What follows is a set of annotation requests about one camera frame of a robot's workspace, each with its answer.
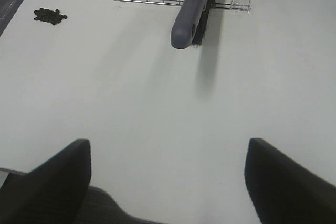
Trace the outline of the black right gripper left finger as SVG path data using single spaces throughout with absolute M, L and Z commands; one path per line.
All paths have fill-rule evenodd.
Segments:
M 78 139 L 1 188 L 1 223 L 73 223 L 91 180 L 90 142 Z

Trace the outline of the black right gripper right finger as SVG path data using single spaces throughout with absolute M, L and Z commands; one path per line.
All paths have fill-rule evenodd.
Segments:
M 244 179 L 261 223 L 335 223 L 335 185 L 261 138 L 249 140 Z

